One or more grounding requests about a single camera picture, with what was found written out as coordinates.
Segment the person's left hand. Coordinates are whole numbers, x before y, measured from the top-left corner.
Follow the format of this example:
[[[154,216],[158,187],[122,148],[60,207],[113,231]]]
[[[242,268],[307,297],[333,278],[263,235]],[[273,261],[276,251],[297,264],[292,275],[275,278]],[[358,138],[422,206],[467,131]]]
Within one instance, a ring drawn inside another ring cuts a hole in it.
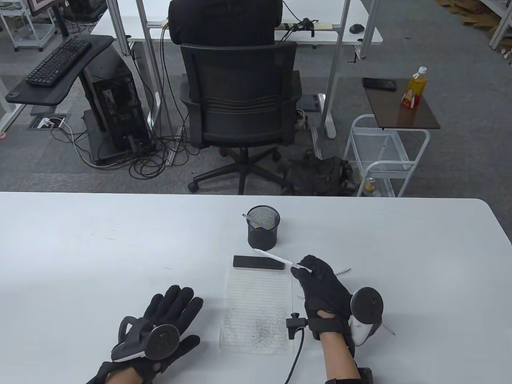
[[[203,299],[190,287],[172,285],[151,299],[140,318],[126,316],[118,340],[90,384],[151,384],[171,364],[200,344],[197,335],[183,334],[199,314]]]

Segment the person's right hand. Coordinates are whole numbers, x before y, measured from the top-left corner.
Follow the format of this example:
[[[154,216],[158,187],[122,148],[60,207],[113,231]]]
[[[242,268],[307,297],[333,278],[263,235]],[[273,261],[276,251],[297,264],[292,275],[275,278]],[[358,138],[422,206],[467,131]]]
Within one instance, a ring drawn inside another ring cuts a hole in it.
[[[300,267],[292,267],[291,273],[305,295],[308,327],[315,340],[326,332],[341,334],[348,344],[353,344],[348,321],[351,294],[335,276],[325,261],[313,255],[305,256]]]

